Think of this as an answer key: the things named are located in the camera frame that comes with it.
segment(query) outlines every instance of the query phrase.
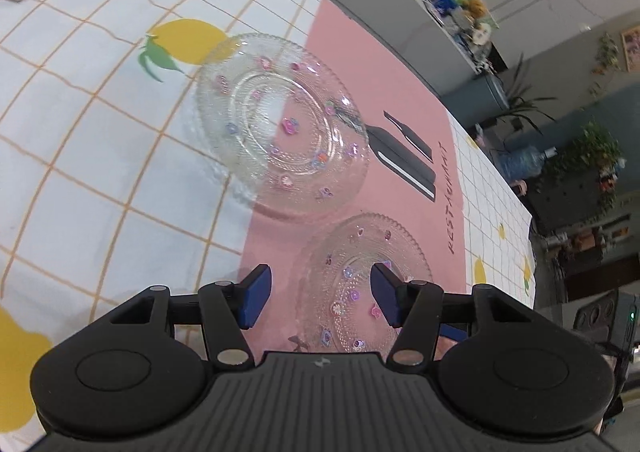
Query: table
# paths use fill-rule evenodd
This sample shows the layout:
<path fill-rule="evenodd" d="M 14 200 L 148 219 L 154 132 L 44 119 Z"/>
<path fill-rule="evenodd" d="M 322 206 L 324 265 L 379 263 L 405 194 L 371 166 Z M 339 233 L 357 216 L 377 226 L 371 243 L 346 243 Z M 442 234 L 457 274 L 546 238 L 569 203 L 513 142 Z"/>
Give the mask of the table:
<path fill-rule="evenodd" d="M 353 204 L 322 226 L 286 224 L 236 200 L 232 175 L 211 179 L 184 117 L 198 49 L 253 31 L 318 55 L 367 124 L 392 131 L 386 110 L 411 125 L 433 149 L 436 201 L 372 158 Z M 141 58 L 147 32 L 172 70 Z M 436 97 L 328 0 L 0 0 L 0 355 L 15 359 L 0 449 L 42 433 L 26 383 L 37 356 L 149 285 L 194 293 L 267 262 L 272 298 L 246 337 L 257 353 L 291 350 L 281 308 L 299 250 L 361 211 L 404 225 L 445 290 L 486 282 L 532 305 L 530 215 Z M 203 352 L 194 328 L 177 338 Z"/>

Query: framed picture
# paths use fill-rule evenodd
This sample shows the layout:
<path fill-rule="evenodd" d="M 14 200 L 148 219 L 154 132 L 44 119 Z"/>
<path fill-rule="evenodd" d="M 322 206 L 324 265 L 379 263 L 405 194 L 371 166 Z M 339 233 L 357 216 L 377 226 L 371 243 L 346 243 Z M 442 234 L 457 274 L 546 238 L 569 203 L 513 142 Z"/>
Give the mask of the framed picture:
<path fill-rule="evenodd" d="M 626 70 L 640 71 L 640 25 L 622 32 L 622 48 L 625 50 Z"/>

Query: gray container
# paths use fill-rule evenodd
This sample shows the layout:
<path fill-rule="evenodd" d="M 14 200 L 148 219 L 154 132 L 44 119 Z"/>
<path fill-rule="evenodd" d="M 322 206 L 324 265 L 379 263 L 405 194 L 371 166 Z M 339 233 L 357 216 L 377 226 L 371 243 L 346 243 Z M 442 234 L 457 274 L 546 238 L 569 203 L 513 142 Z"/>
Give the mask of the gray container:
<path fill-rule="evenodd" d="M 492 74 L 467 82 L 441 100 L 465 129 L 509 109 L 502 82 Z"/>

